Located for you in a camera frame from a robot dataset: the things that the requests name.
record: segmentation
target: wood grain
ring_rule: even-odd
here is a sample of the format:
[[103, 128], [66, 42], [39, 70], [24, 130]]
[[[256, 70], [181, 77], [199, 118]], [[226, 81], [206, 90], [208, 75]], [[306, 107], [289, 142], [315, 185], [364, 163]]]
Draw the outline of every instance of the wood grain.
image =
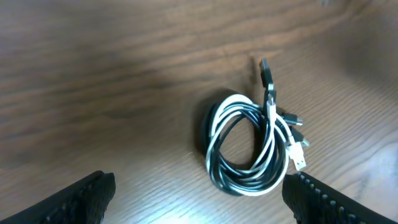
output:
[[[94, 170], [114, 172], [105, 223], [293, 223], [280, 187], [214, 188], [195, 147], [205, 99], [305, 119], [310, 175], [398, 221], [397, 1], [8, 1], [0, 7], [0, 219]], [[223, 151], [250, 156], [242, 124]]]

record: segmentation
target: usb-a plug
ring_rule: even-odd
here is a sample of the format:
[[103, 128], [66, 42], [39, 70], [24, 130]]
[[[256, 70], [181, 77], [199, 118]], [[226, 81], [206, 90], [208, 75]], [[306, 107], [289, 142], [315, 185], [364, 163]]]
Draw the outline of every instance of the usb-a plug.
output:
[[296, 170], [303, 169], [307, 164], [305, 163], [303, 147], [301, 144], [299, 142], [295, 142], [287, 146], [287, 149], [289, 150], [290, 159], [293, 159], [294, 161]]

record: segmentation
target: cable plug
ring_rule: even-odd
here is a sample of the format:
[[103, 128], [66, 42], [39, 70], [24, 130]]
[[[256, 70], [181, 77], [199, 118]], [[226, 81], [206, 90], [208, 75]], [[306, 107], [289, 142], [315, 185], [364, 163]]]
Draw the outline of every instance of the cable plug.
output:
[[303, 169], [307, 164], [305, 163], [303, 147], [301, 144], [299, 142], [294, 142], [287, 146], [287, 149], [289, 150], [290, 159], [294, 161], [296, 170], [299, 171]]
[[281, 116], [287, 124], [301, 126], [303, 125], [303, 119], [299, 118], [296, 114], [282, 113]]
[[276, 104], [274, 101], [274, 97], [271, 94], [267, 96], [267, 117], [270, 123], [275, 124], [276, 122]]
[[289, 126], [289, 128], [290, 128], [290, 131], [292, 132], [292, 136], [293, 136], [295, 142], [299, 142], [302, 147], [309, 147], [310, 146], [310, 142], [308, 142], [304, 138], [304, 135], [300, 131], [295, 129], [293, 126]]
[[266, 89], [264, 93], [264, 106], [266, 104], [269, 95], [271, 95], [274, 98], [274, 102], [276, 102], [276, 91], [274, 89], [274, 81], [272, 80], [271, 69], [268, 66], [266, 58], [262, 58], [260, 62], [260, 76], [261, 76], [262, 86]]
[[260, 62], [260, 75], [262, 86], [266, 88], [267, 91], [274, 90], [274, 81], [272, 81], [271, 70], [266, 58], [262, 58]]

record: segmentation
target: usb cable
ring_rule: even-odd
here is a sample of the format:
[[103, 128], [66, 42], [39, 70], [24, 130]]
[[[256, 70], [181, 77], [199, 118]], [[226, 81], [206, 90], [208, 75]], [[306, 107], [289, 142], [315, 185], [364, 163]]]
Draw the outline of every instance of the usb cable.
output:
[[[260, 63], [260, 69], [266, 88], [263, 106], [244, 95], [234, 94], [213, 105], [203, 122], [207, 172], [216, 187], [231, 195], [260, 196], [270, 192], [284, 178], [289, 158], [294, 161], [297, 170], [306, 166], [303, 147], [309, 146], [309, 143], [301, 133], [289, 127], [289, 124], [301, 125], [302, 119], [294, 114], [277, 113], [276, 91], [265, 58]], [[226, 127], [233, 118], [236, 119]], [[252, 122], [256, 132], [262, 136], [262, 150], [247, 170], [234, 168], [220, 153], [228, 133], [244, 118]]]

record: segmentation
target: ridged black plastic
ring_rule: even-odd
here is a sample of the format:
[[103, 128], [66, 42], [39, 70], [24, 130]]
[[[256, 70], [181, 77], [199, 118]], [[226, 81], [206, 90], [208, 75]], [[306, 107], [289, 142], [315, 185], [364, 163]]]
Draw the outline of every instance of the ridged black plastic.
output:
[[0, 224], [99, 224], [115, 190], [114, 175], [96, 171]]
[[396, 224], [304, 172], [285, 176], [282, 196], [300, 224]]

